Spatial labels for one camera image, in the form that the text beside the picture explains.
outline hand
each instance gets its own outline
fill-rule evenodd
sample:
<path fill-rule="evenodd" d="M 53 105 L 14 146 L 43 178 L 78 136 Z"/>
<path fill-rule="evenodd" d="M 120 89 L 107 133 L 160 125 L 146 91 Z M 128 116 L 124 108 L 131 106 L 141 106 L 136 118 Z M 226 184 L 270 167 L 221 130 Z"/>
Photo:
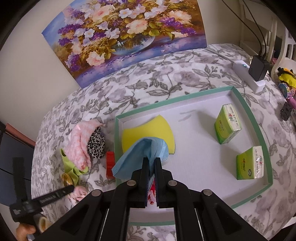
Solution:
<path fill-rule="evenodd" d="M 28 241 L 27 234 L 33 234 L 36 228 L 26 223 L 20 223 L 16 229 L 17 241 Z"/>

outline blue face mask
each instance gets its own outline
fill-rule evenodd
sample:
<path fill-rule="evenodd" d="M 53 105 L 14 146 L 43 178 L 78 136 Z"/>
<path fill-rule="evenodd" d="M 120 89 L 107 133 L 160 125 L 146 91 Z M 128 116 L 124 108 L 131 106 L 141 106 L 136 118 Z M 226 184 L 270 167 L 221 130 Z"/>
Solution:
<path fill-rule="evenodd" d="M 133 171 L 142 168 L 144 157 L 149 159 L 149 178 L 151 182 L 154 175 L 154 159 L 160 157 L 161 162 L 168 159 L 166 142 L 157 137 L 141 138 L 116 162 L 112 168 L 113 176 L 122 180 L 130 179 Z"/>

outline painting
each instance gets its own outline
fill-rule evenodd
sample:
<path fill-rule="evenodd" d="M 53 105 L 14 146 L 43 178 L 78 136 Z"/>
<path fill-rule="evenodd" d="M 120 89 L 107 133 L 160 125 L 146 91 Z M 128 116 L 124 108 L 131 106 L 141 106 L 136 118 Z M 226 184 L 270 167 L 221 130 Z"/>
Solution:
<path fill-rule="evenodd" d="M 207 46 L 196 0 L 75 0 L 42 34 L 82 88 L 140 61 Z"/>

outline silver bolt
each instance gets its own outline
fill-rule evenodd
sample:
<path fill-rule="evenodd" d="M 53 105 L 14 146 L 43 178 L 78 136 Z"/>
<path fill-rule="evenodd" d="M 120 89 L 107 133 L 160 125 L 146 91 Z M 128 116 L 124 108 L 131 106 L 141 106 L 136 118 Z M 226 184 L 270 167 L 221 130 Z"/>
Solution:
<path fill-rule="evenodd" d="M 205 190 L 203 190 L 203 194 L 206 196 L 211 196 L 213 194 L 213 192 L 210 189 L 205 189 Z"/>
<path fill-rule="evenodd" d="M 135 186 L 136 183 L 137 183 L 137 182 L 136 182 L 135 180 L 128 180 L 126 184 L 127 184 L 128 186 L 132 187 L 132 186 Z"/>
<path fill-rule="evenodd" d="M 175 181 L 175 180 L 170 180 L 170 181 L 168 181 L 168 184 L 169 184 L 170 186 L 174 187 L 174 186 L 177 185 L 177 181 Z"/>
<path fill-rule="evenodd" d="M 94 197 L 98 197 L 98 196 L 101 195 L 101 191 L 98 190 L 98 189 L 96 189 L 96 190 L 93 190 L 93 191 L 91 192 L 91 194 L 92 194 Z"/>

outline power adapter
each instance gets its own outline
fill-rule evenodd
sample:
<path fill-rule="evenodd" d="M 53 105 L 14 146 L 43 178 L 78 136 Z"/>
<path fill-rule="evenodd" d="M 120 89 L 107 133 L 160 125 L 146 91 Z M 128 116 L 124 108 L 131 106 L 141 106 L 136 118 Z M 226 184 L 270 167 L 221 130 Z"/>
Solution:
<path fill-rule="evenodd" d="M 249 74 L 253 77 L 255 81 L 260 81 L 264 79 L 267 70 L 269 68 L 269 63 L 261 58 L 258 55 L 253 56 L 250 68 L 249 68 Z"/>

